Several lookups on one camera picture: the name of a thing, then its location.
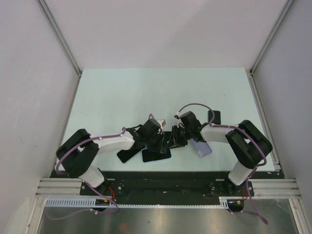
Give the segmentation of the black phone case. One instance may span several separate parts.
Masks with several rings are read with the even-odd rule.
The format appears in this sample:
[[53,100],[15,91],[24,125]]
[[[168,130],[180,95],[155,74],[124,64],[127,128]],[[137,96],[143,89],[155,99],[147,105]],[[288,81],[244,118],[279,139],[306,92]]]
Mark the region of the black phone case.
[[174,146],[174,137],[172,132],[164,132],[163,142],[166,148],[172,148]]

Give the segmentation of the purple phone case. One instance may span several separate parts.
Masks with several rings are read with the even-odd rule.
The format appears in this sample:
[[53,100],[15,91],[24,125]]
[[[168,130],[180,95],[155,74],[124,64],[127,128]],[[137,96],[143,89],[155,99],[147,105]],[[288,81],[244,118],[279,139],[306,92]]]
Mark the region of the purple phone case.
[[196,142],[193,139],[190,139],[189,143],[199,158],[206,157],[212,153],[212,150],[207,142]]

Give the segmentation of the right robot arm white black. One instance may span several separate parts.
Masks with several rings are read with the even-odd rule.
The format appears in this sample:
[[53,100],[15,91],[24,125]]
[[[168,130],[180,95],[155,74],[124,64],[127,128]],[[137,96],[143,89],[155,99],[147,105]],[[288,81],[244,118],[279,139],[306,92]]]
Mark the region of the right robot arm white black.
[[258,167],[267,164],[267,155],[273,150],[269,140],[249,120],[238,125],[220,125],[210,122],[200,123],[195,114],[188,111],[177,113],[177,125],[172,127],[169,148],[184,147],[189,141],[196,143],[219,142],[229,144],[237,163],[228,174],[225,191],[237,195],[242,184],[248,180]]

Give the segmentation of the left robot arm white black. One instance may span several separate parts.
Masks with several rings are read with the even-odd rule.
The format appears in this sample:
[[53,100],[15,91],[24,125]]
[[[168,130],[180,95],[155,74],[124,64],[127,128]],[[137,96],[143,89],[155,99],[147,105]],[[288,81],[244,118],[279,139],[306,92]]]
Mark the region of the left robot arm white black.
[[108,183],[101,170],[92,165],[96,156],[117,151],[117,157],[126,163],[141,150],[166,153],[163,127],[164,119],[149,117],[142,125],[123,127],[114,135],[92,135],[86,129],[77,130],[57,150],[55,171],[69,178],[79,178],[90,185],[97,195],[104,194]]

